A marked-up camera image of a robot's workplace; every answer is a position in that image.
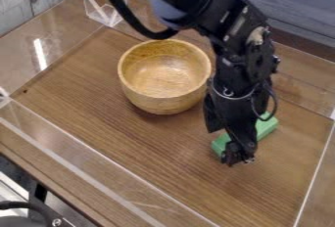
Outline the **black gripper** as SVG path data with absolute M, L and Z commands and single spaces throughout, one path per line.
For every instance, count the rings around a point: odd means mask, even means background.
M 214 80 L 207 81 L 202 111 L 206 131 L 225 130 L 231 141 L 226 143 L 221 162 L 229 167 L 253 162 L 257 150 L 256 122 L 266 121 L 265 115 L 270 97 L 270 84 L 261 81 L 238 95 L 226 95 L 223 87 Z

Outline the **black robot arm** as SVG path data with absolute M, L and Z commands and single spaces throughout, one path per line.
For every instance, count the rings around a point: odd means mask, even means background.
M 256 124 L 274 117 L 277 107 L 272 75 L 280 59 L 274 53 L 266 16 L 249 0 L 148 0 L 164 28 L 148 29 L 124 0 L 108 0 L 120 17 L 144 37 L 163 40 L 191 29 L 203 36 L 215 55 L 206 82 L 203 118 L 209 132 L 223 130 L 219 152 L 227 165 L 254 159 Z

